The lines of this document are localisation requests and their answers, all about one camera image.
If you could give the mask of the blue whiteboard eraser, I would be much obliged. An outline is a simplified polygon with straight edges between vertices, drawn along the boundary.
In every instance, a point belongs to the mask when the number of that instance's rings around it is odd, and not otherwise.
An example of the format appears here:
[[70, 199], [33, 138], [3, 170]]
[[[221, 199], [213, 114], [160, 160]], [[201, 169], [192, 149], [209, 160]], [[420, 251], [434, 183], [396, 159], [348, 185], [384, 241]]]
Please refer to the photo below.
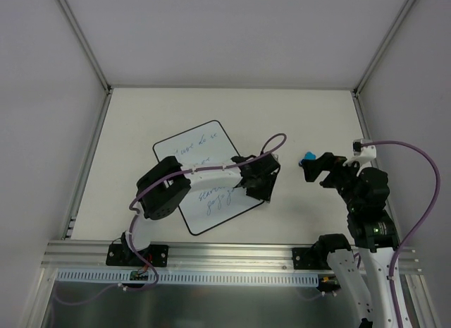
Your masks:
[[304, 157], [299, 161], [299, 166], [303, 167], [305, 161], [314, 161], [316, 159], [316, 155], [312, 152], [307, 152]]

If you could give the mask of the small black-framed whiteboard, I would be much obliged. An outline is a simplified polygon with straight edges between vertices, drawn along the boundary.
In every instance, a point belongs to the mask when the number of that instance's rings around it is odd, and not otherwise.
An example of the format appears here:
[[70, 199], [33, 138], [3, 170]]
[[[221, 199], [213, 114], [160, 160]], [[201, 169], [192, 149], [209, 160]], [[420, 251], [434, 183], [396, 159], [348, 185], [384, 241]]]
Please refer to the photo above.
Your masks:
[[[225, 166], [238, 156], [232, 140], [217, 120], [203, 123], [172, 137], [156, 142], [153, 151], [158, 162], [174, 156], [184, 169], [196, 166]], [[234, 188], [224, 180], [217, 186], [200, 188], [197, 182], [183, 198], [178, 209], [193, 235], [200, 235], [215, 226], [241, 215], [264, 202], [246, 195], [244, 188]]]

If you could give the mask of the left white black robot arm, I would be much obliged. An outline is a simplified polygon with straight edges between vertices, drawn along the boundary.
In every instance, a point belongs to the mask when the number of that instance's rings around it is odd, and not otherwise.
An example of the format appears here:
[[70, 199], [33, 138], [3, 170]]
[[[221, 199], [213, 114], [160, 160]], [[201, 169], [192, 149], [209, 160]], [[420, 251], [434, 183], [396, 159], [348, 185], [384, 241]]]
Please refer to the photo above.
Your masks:
[[201, 164], [181, 164], [169, 156], [137, 182], [130, 210], [152, 221], [180, 210], [189, 232], [197, 236], [270, 202], [279, 171], [273, 154]]

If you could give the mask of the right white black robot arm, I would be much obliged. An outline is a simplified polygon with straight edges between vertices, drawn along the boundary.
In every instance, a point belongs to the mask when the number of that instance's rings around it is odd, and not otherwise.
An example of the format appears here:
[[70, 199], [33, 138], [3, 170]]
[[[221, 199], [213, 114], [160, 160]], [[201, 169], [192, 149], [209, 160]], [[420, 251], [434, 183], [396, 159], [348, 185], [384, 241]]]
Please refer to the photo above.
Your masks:
[[299, 163], [307, 182], [327, 172], [320, 185], [336, 190], [345, 202], [347, 227], [354, 239], [350, 245], [342, 234], [319, 236], [314, 257], [318, 266], [334, 272], [356, 327], [411, 327], [394, 259], [400, 242], [385, 210], [388, 175], [368, 166], [375, 157], [371, 147], [349, 159], [326, 152]]

